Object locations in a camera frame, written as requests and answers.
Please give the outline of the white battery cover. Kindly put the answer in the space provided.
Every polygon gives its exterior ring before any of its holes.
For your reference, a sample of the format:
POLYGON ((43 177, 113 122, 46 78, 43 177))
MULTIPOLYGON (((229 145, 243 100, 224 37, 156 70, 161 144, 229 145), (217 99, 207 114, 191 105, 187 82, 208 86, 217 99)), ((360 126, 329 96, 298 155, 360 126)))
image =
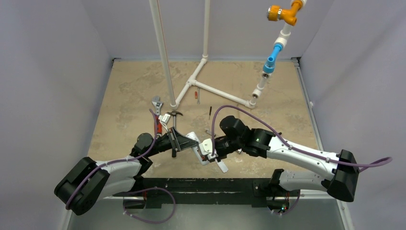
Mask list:
POLYGON ((228 167, 225 165, 223 161, 217 161, 216 163, 223 173, 228 172, 228 167))

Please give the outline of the white remote control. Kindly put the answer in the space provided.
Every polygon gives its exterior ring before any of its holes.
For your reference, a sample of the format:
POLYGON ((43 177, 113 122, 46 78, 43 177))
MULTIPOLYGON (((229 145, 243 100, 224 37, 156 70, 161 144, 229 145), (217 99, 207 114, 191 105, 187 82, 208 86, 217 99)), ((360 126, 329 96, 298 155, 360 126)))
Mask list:
POLYGON ((212 153, 212 147, 209 147, 211 141, 209 139, 200 141, 195 132, 188 133, 186 137, 192 140, 193 146, 191 149, 199 163, 203 166, 207 165, 209 163, 209 155, 212 153))

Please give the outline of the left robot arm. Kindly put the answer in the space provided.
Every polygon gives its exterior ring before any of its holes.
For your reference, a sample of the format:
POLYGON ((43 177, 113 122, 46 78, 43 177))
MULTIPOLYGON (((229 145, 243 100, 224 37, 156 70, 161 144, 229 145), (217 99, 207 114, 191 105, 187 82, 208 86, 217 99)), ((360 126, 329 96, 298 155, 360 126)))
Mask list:
POLYGON ((150 156, 180 147, 197 152, 200 140, 194 132, 164 134, 154 138, 149 133, 138 136, 130 155, 112 161, 94 161, 84 157, 56 185, 54 194, 76 215, 89 211, 102 198, 127 192, 137 196, 143 183, 138 180, 152 165, 150 156))

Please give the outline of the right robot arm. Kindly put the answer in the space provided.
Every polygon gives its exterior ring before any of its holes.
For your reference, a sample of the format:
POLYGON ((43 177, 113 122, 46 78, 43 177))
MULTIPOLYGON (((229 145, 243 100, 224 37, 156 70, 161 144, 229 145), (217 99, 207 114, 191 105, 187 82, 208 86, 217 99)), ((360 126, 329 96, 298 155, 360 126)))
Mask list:
POLYGON ((238 149, 251 157, 262 157, 286 161, 305 168, 306 172, 275 170, 269 181, 269 189, 275 195, 292 190, 325 191, 331 197, 353 202, 360 174, 355 166, 352 152, 345 149, 340 153, 323 152, 290 142, 283 143, 274 132, 250 129, 240 119, 229 115, 223 118, 219 127, 224 136, 215 138, 215 151, 219 158, 226 158, 238 149))

